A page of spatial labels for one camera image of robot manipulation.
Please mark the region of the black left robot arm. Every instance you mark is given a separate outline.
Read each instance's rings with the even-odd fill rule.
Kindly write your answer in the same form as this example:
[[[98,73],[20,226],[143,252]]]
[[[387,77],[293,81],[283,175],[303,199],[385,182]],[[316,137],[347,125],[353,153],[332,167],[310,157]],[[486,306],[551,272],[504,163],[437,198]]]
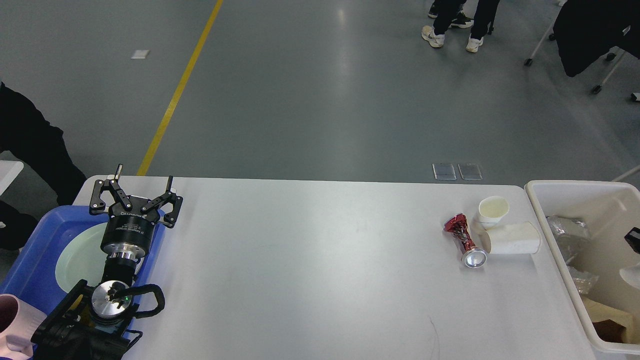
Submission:
[[[109,218],[100,249],[106,259],[97,285],[82,279],[34,331],[35,360],[121,360],[142,338],[130,329],[134,319],[158,315],[166,306],[156,284],[137,284],[138,265],[150,255],[156,228],[178,221],[182,196],[167,178],[163,194],[153,199],[126,194],[113,178],[96,180],[89,214]]]

